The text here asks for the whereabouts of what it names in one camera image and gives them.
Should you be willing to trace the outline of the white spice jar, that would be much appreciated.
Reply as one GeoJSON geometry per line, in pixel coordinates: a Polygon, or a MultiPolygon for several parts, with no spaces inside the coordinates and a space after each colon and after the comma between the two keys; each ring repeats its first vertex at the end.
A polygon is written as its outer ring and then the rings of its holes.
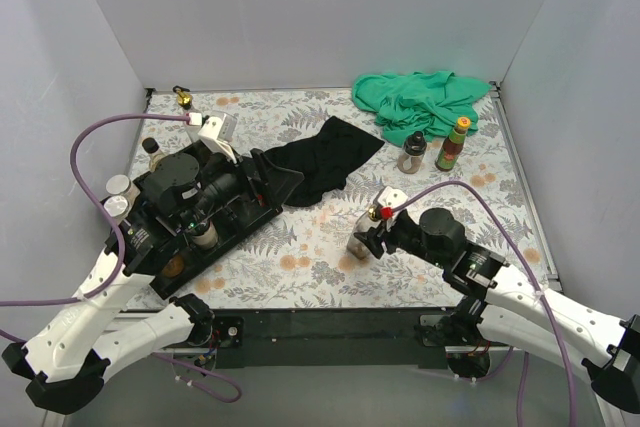
{"type": "Polygon", "coordinates": [[[191,230],[191,239],[202,250],[214,248],[219,242],[217,230],[210,220],[198,223],[191,230]]]}

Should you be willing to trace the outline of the gold spout glass bottle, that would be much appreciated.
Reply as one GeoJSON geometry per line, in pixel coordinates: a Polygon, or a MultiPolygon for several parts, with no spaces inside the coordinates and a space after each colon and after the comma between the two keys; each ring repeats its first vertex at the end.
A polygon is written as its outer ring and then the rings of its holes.
{"type": "MultiPolygon", "coordinates": [[[[185,115],[195,114],[195,113],[200,114],[200,111],[193,106],[193,97],[189,89],[186,89],[181,86],[174,86],[173,92],[176,94],[176,103],[182,109],[185,115]]],[[[193,126],[193,125],[187,124],[185,126],[185,130],[192,143],[195,143],[199,140],[199,137],[198,137],[198,132],[200,130],[199,126],[193,126]]]]}

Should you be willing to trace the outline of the dark soy sauce bottle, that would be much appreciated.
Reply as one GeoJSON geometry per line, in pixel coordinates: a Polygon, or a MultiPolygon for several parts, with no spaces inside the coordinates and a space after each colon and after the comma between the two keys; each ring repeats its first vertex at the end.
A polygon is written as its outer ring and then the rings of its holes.
{"type": "Polygon", "coordinates": [[[166,154],[153,137],[144,138],[142,148],[149,156],[149,171],[154,172],[159,163],[166,157],[166,154]]]}

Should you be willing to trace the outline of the blue label spice jar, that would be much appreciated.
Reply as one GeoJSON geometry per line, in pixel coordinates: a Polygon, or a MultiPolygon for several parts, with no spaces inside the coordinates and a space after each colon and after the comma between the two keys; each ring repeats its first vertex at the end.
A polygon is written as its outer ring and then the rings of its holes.
{"type": "Polygon", "coordinates": [[[140,194],[138,187],[124,174],[111,177],[106,183],[106,191],[111,196],[123,196],[130,204],[133,204],[140,194]]]}

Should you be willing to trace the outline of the silver lid spice jar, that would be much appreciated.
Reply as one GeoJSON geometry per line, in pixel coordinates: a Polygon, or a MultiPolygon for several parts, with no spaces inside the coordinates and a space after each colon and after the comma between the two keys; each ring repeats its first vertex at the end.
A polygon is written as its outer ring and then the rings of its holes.
{"type": "Polygon", "coordinates": [[[122,195],[110,196],[103,203],[103,207],[117,223],[122,222],[132,210],[132,204],[122,195]]]}

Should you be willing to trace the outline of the tall gold spout bottle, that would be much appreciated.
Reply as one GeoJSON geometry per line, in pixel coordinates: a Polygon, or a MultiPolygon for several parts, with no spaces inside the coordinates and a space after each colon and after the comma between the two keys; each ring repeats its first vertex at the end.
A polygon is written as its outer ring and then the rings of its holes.
{"type": "Polygon", "coordinates": [[[347,243],[347,251],[358,260],[367,259],[371,253],[366,245],[357,237],[357,234],[367,234],[370,229],[376,229],[381,223],[380,207],[371,205],[356,221],[347,243]]]}

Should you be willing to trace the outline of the pink cap spice bottle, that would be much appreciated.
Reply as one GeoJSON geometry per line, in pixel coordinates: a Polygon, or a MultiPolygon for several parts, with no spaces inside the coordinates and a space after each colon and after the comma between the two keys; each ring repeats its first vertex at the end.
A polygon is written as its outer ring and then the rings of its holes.
{"type": "Polygon", "coordinates": [[[175,278],[184,271],[184,259],[180,254],[175,255],[162,269],[161,275],[165,278],[175,278]]]}

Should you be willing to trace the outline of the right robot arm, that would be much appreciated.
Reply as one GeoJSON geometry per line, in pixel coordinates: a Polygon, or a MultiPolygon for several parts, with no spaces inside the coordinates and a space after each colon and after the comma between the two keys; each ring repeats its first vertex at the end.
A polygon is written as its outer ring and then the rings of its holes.
{"type": "Polygon", "coordinates": [[[622,411],[639,411],[639,318],[601,313],[552,289],[536,287],[515,266],[470,241],[464,226],[443,208],[413,221],[401,211],[354,232],[376,258],[402,250],[443,271],[446,283],[478,306],[452,320],[464,344],[485,338],[547,361],[568,361],[603,400],[622,411]]]}

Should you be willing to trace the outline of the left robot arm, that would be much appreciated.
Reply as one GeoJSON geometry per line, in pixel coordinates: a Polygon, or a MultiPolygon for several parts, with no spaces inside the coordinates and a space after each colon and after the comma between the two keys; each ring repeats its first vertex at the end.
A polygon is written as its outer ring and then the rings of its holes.
{"type": "Polygon", "coordinates": [[[303,181],[260,150],[229,160],[195,144],[135,180],[94,267],[36,336],[3,352],[39,408],[68,415],[90,403],[118,371],[163,347],[200,347],[214,315],[180,289],[281,213],[303,181]]]}

